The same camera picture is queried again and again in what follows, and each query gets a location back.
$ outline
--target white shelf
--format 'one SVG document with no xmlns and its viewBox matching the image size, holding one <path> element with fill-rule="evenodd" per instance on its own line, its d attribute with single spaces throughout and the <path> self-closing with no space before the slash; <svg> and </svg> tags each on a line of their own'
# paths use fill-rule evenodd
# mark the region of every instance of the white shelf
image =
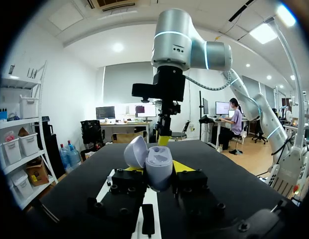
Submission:
<svg viewBox="0 0 309 239">
<path fill-rule="evenodd" d="M 32 78 L 12 79 L 11 77 L 14 77 L 14 76 L 11 76 L 11 75 L 2 76 L 0 87 L 9 88 L 9 89 L 31 90 L 32 88 L 40 84 L 37 79 L 32 79 Z"/>
<path fill-rule="evenodd" d="M 13 127 L 13 126 L 16 126 L 16 125 L 27 124 L 27 123 L 34 123 L 34 122 L 39 122 L 39 117 L 30 118 L 30 119 L 12 120 L 12 121 L 8 121 L 8 122 L 2 122 L 2 123 L 0 123 L 0 129 L 8 128 L 8 127 Z"/>
<path fill-rule="evenodd" d="M 30 156 L 27 156 L 27 157 L 24 157 L 22 158 L 21 160 L 19 160 L 18 162 L 16 163 L 13 163 L 9 166 L 7 166 L 5 169 L 3 169 L 4 171 L 4 174 L 9 174 L 11 171 L 15 170 L 16 168 L 24 165 L 25 163 L 28 163 L 29 161 L 33 160 L 34 158 L 37 158 L 38 156 L 41 156 L 45 153 L 44 150 L 40 150 L 38 151 L 37 153 L 35 154 L 32 154 Z"/>
<path fill-rule="evenodd" d="M 21 200 L 19 203 L 20 208 L 23 210 L 35 197 L 37 197 L 45 188 L 47 188 L 52 182 L 54 178 L 49 175 L 49 183 L 34 187 L 32 186 L 34 192 L 27 199 Z"/>
</svg>

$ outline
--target person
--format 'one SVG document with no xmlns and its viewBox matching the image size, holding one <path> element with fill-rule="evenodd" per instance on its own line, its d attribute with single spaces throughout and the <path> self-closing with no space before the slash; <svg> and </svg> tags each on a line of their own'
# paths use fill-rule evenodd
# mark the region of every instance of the person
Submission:
<svg viewBox="0 0 309 239">
<path fill-rule="evenodd" d="M 223 144 L 228 144 L 228 142 L 233 137 L 240 136 L 240 133 L 242 132 L 242 109 L 238 104 L 237 99 L 230 99 L 229 105 L 232 109 L 235 110 L 233 117 L 221 118 L 220 120 L 226 123 L 230 123 L 232 125 L 232 129 L 230 132 L 224 132 L 219 134 L 219 147 L 217 149 L 218 152 L 223 151 Z"/>
</svg>

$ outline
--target computer monitor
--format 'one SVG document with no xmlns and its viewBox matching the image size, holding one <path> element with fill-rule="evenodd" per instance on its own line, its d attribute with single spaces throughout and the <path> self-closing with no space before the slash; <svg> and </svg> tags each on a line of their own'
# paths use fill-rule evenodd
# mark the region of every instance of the computer monitor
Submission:
<svg viewBox="0 0 309 239">
<path fill-rule="evenodd" d="M 203 98 L 203 110 L 204 110 L 204 115 L 208 115 L 208 101 Z"/>
<path fill-rule="evenodd" d="M 156 117 L 155 105 L 135 106 L 136 117 Z"/>
<path fill-rule="evenodd" d="M 228 115 L 229 102 L 215 102 L 215 113 L 217 115 Z"/>
<path fill-rule="evenodd" d="M 98 120 L 103 120 L 105 118 L 115 119 L 114 106 L 97 107 L 96 116 Z"/>
<path fill-rule="evenodd" d="M 234 116 L 235 110 L 228 111 L 228 117 L 232 118 Z"/>
</svg>

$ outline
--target office chair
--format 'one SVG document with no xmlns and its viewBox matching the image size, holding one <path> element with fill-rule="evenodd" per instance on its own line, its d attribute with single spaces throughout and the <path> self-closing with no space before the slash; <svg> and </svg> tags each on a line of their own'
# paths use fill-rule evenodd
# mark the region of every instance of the office chair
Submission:
<svg viewBox="0 0 309 239">
<path fill-rule="evenodd" d="M 244 130 L 243 130 L 243 131 L 246 132 L 246 135 L 247 135 L 247 128 L 248 128 L 248 125 L 246 125 L 246 126 L 244 127 Z M 233 138 L 236 138 L 237 140 L 242 140 L 243 138 L 246 137 L 246 135 L 242 136 L 242 134 L 241 134 L 240 136 L 236 136 L 236 137 L 233 137 Z M 235 155 L 242 155 L 242 154 L 243 154 L 243 151 L 237 149 L 237 145 L 238 145 L 238 141 L 237 141 L 237 140 L 235 140 L 235 141 L 236 141 L 235 149 L 232 150 L 232 151 L 229 151 L 229 153 L 235 154 Z"/>
<path fill-rule="evenodd" d="M 266 144 L 266 142 L 268 142 L 268 140 L 265 137 L 263 137 L 264 133 L 263 133 L 262 128 L 260 126 L 260 121 L 259 120 L 256 120 L 256 132 L 255 132 L 255 134 L 256 135 L 258 134 L 258 136 L 255 136 L 255 137 L 252 138 L 252 140 L 255 139 L 254 140 L 255 143 L 257 143 L 258 140 L 264 141 L 264 144 Z"/>
<path fill-rule="evenodd" d="M 188 136 L 186 135 L 185 132 L 188 129 L 190 122 L 191 121 L 189 121 L 189 120 L 186 121 L 185 125 L 183 126 L 182 132 L 172 132 L 170 139 L 174 139 L 174 141 L 179 141 L 179 140 L 187 138 Z"/>
<path fill-rule="evenodd" d="M 99 144 L 104 146 L 104 130 L 101 131 L 99 120 L 81 121 L 81 132 L 86 149 L 91 148 L 91 144 L 95 149 L 99 149 Z"/>
</svg>

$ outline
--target white storage bin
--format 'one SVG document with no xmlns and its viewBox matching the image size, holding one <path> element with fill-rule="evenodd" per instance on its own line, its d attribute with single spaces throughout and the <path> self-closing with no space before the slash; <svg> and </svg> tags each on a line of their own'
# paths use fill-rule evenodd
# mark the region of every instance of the white storage bin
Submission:
<svg viewBox="0 0 309 239">
<path fill-rule="evenodd" d="M 19 136 L 21 148 L 26 156 L 30 156 L 38 152 L 37 134 L 38 133 L 31 133 L 30 135 L 24 137 Z"/>
<path fill-rule="evenodd" d="M 18 188 L 24 199 L 27 199 L 33 193 L 33 188 L 29 183 L 28 175 L 24 170 L 20 170 L 19 172 L 12 175 L 11 180 Z"/>
<path fill-rule="evenodd" d="M 21 160 L 20 150 L 19 150 L 19 138 L 13 139 L 10 142 L 3 143 L 7 159 L 10 164 L 16 163 Z"/>
<path fill-rule="evenodd" d="M 21 119 L 38 117 L 38 100 L 38 98 L 22 97 L 20 95 L 19 110 Z"/>
<path fill-rule="evenodd" d="M 9 189 L 11 190 L 11 193 L 13 194 L 15 201 L 17 202 L 17 204 L 20 204 L 20 197 L 18 196 L 16 192 L 16 187 L 14 187 L 11 179 L 8 179 L 7 183 L 8 183 Z"/>
<path fill-rule="evenodd" d="M 2 149 L 2 143 L 0 143 L 0 165 L 2 169 L 6 168 L 6 163 L 5 163 L 3 149 Z"/>
</svg>

